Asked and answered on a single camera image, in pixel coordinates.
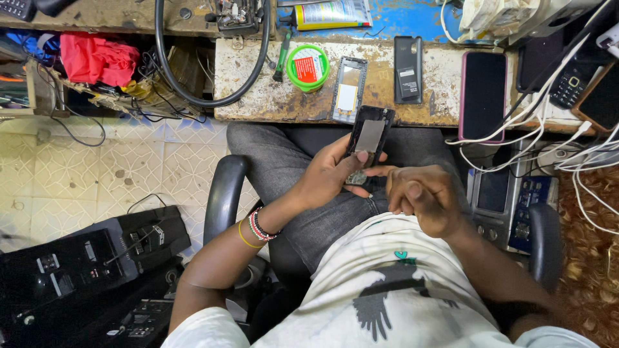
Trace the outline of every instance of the blue painted surface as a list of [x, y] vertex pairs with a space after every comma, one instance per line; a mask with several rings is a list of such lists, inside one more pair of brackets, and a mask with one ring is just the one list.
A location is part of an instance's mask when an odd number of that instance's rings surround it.
[[[340, 28], [313, 30], [299, 32], [293, 29], [294, 37], [328, 37], [330, 35], [349, 35], [351, 37], [363, 37], [368, 32], [375, 34], [384, 27], [384, 30], [376, 36], [383, 40], [392, 40], [396, 36], [421, 36], [423, 41], [448, 42], [443, 32], [440, 21], [441, 7], [433, 0], [369, 0], [370, 12], [373, 16], [371, 28]], [[292, 7], [277, 8], [277, 27], [280, 28], [279, 17], [290, 15]], [[453, 38], [460, 36], [456, 19], [462, 14], [462, 10], [456, 9], [452, 4], [445, 6], [445, 23]]]

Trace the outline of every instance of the red cloth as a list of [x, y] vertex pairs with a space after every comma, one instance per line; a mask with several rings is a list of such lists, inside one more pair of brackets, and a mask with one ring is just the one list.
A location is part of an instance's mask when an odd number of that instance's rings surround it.
[[131, 81], [140, 52], [96, 34], [65, 32], [60, 35], [60, 56], [71, 82], [101, 81], [124, 87]]

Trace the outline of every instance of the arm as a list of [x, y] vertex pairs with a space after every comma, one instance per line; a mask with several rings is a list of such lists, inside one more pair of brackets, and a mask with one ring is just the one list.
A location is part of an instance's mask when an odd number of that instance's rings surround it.
[[[307, 209], [327, 204], [342, 189], [346, 178], [363, 167], [367, 152], [342, 160], [350, 135], [323, 148], [316, 154], [299, 181], [282, 197], [263, 207], [258, 214], [260, 226], [267, 233], [277, 233], [286, 223]], [[247, 267], [265, 242], [249, 229], [248, 220], [227, 228], [202, 247], [181, 276], [170, 321], [171, 333], [186, 318], [209, 307], [225, 306], [225, 291]]]
[[461, 214], [451, 177], [440, 166], [374, 167], [369, 175], [387, 176], [389, 210], [415, 214], [424, 233], [442, 238], [462, 264], [472, 287], [485, 300], [539, 308], [509, 328], [515, 341], [523, 332], [552, 323], [559, 310], [551, 296], [514, 261], [483, 239]]

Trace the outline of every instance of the green screwdriver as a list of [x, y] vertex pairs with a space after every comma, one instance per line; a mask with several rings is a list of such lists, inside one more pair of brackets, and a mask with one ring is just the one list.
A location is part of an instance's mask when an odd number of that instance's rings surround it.
[[284, 81], [284, 64], [286, 64], [286, 56], [288, 56], [288, 49], [290, 48], [290, 37], [292, 36], [292, 31], [288, 29], [286, 32], [286, 37], [282, 42], [282, 47], [279, 50], [279, 60], [277, 61], [277, 66], [275, 67], [275, 73], [273, 74], [273, 80], [277, 82]]

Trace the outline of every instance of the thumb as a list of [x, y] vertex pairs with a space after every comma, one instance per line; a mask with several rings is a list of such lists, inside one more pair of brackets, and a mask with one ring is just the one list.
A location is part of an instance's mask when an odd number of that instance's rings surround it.
[[369, 156], [367, 151], [351, 154], [335, 166], [335, 175], [342, 181], [346, 180], [352, 173], [363, 168]]
[[413, 206], [415, 215], [440, 217], [445, 213], [434, 196], [417, 181], [410, 181], [404, 194]]

